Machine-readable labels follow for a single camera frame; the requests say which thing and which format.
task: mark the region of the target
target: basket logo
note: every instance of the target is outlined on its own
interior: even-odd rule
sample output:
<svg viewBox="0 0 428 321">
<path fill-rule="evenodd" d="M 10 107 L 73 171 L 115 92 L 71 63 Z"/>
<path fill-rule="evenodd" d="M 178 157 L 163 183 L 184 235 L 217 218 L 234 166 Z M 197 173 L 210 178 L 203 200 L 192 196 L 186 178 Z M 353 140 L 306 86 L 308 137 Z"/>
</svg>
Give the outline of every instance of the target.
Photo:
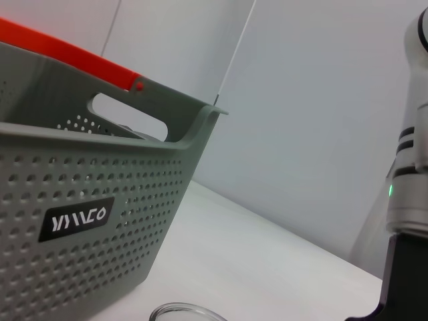
<svg viewBox="0 0 428 321">
<path fill-rule="evenodd" d="M 114 197 L 48 209 L 41 227 L 39 242 L 87 231 L 105 225 Z"/>
</svg>

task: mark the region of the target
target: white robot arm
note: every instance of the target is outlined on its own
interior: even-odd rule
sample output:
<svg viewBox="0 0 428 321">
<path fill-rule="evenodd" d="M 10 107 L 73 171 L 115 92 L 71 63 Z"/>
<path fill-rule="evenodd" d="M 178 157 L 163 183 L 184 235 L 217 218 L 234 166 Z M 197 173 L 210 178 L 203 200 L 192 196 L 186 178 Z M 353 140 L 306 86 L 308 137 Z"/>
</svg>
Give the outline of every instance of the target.
<svg viewBox="0 0 428 321">
<path fill-rule="evenodd" d="M 411 71 L 387 214 L 389 241 L 376 310 L 348 321 L 428 320 L 428 12 L 407 28 Z"/>
</svg>

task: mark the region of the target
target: table surface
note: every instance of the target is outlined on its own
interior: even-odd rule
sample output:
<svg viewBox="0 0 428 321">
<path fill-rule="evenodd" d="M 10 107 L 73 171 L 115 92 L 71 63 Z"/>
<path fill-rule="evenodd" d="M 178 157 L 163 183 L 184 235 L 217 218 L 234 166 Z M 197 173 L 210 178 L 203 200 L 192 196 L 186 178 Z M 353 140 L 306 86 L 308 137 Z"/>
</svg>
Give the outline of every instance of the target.
<svg viewBox="0 0 428 321">
<path fill-rule="evenodd" d="M 343 321 L 377 305 L 381 281 L 192 182 L 146 281 L 91 321 L 146 321 L 167 302 L 228 321 Z"/>
</svg>

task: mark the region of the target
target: basket handle hole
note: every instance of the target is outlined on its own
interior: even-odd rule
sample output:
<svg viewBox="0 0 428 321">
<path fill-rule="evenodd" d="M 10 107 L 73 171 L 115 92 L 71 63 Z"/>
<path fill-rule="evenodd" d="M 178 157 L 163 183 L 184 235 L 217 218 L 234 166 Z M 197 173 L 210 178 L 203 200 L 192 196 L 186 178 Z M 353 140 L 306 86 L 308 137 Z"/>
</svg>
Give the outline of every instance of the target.
<svg viewBox="0 0 428 321">
<path fill-rule="evenodd" d="M 92 100 L 96 114 L 107 120 L 129 127 L 131 130 L 165 141 L 168 128 L 164 122 L 115 100 L 104 94 L 97 94 Z"/>
</svg>

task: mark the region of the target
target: gray plastic basket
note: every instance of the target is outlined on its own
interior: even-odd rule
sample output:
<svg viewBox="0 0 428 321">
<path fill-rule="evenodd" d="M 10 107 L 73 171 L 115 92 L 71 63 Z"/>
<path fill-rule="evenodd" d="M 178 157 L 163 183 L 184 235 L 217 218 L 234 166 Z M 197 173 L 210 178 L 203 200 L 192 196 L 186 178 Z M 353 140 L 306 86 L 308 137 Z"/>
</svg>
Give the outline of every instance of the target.
<svg viewBox="0 0 428 321">
<path fill-rule="evenodd" d="M 222 111 L 5 43 L 0 70 L 0 320 L 85 320 L 146 279 Z M 94 114 L 97 93 L 163 121 L 167 141 Z"/>
</svg>

